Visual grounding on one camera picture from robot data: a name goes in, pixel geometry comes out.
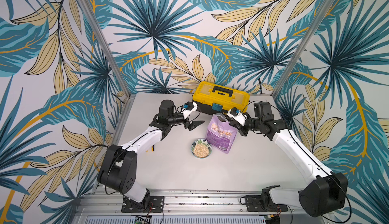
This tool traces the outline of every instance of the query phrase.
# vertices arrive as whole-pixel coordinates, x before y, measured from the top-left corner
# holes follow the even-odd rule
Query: leaf-patterned bowl
[[[192,154],[195,157],[200,158],[200,157],[196,156],[195,153],[193,152],[195,150],[196,145],[200,145],[200,144],[205,145],[208,148],[208,155],[206,157],[204,157],[204,158],[207,158],[212,153],[212,146],[211,146],[211,143],[209,143],[208,140],[206,140],[206,139],[197,139],[192,143],[192,145],[191,145]]]

